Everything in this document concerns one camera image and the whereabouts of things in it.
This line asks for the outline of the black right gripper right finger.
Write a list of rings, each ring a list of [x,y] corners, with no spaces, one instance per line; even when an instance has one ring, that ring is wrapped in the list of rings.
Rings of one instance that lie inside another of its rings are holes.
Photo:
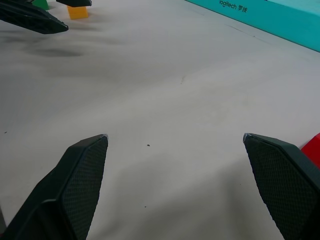
[[[285,240],[320,238],[320,170],[295,145],[243,136],[259,194]]]

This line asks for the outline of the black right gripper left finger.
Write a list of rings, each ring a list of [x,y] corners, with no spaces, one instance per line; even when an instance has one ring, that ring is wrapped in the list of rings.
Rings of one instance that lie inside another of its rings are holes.
[[[99,134],[67,148],[34,187],[6,227],[2,240],[85,240],[104,175],[108,136]]]

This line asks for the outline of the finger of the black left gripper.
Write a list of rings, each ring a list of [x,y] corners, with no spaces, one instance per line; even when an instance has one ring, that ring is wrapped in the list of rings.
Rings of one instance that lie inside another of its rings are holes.
[[[56,0],[56,2],[64,4],[69,7],[90,7],[92,0]]]
[[[2,0],[0,19],[12,25],[40,34],[58,34],[69,27],[46,10],[34,6],[31,0]]]

